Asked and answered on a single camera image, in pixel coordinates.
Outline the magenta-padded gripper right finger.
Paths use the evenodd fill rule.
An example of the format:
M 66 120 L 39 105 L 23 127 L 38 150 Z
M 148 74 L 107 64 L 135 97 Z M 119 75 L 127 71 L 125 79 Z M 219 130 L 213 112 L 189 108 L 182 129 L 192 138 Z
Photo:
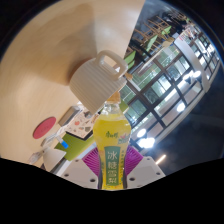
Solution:
M 134 147 L 127 148 L 123 180 L 125 189 L 143 187 L 164 176 L 165 174 L 152 157 L 141 155 Z

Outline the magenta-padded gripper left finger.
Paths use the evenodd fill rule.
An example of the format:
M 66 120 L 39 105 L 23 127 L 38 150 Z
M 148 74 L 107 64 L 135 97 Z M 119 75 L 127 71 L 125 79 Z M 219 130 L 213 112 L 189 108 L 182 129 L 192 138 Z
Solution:
M 73 160 L 62 177 L 84 188 L 99 189 L 101 167 L 97 148 L 92 149 L 83 158 Z

